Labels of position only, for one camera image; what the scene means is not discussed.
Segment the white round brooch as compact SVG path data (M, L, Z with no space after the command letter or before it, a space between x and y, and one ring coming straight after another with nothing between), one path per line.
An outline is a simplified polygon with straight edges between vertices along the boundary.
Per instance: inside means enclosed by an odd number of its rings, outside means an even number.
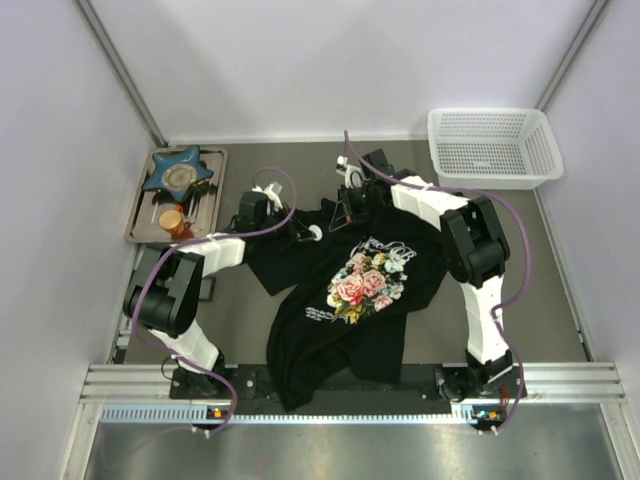
M310 225L308 227L308 230L313 235L313 240L314 241L319 242L319 241L322 240L323 232L322 232L322 229L318 225Z

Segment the black floral t-shirt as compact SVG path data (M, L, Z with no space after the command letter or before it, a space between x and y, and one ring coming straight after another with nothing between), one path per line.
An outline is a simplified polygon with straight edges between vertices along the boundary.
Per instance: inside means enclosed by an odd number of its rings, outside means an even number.
M360 225L331 231L335 202L299 211L319 241L286 246L275 238L249 250L247 264L281 302L266 347L269 375L287 412L308 404L332 375L400 380L407 316L427 308L447 274L439 231L380 205Z

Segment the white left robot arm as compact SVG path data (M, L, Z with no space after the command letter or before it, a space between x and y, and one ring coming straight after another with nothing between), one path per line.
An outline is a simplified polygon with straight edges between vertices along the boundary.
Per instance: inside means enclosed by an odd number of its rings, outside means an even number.
M197 321L201 286L221 270L320 240L322 230L287 205L275 183L245 192L220 232L145 248L123 303L133 338L175 361L173 399L216 398L232 391L224 355Z

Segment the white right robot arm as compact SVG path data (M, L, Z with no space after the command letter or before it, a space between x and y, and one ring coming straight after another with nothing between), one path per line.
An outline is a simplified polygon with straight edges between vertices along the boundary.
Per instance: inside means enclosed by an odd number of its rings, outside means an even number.
M345 223L362 222L375 205L385 204L438 230L447 271L463 292L468 322L467 367L462 372L439 368L438 390L454 402L493 393L513 369L513 356L500 307L510 248L491 200L448 193L407 170L396 172L381 150L358 165L339 156L336 173L344 178L338 210Z

